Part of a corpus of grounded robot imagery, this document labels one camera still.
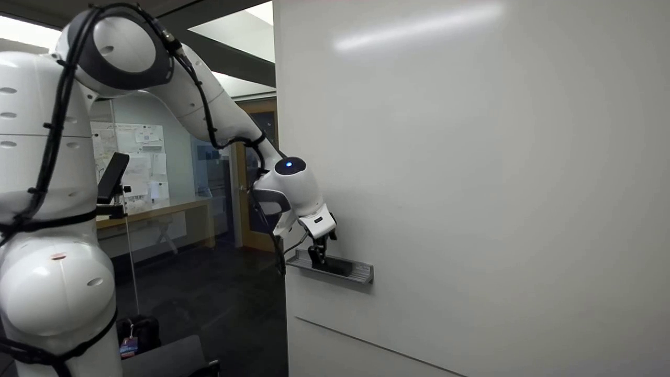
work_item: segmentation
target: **robotic arm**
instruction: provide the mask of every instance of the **robotic arm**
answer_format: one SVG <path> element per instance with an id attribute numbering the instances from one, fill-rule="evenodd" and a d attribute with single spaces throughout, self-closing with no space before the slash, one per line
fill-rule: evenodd
<path id="1" fill-rule="evenodd" d="M 97 245 L 90 107 L 147 90 L 198 139 L 259 156 L 257 202 L 275 236 L 301 225 L 326 266 L 336 221 L 300 157 L 285 157 L 210 67 L 136 7 L 78 15 L 51 56 L 0 55 L 0 319 L 22 377 L 119 377 L 111 262 Z"/>

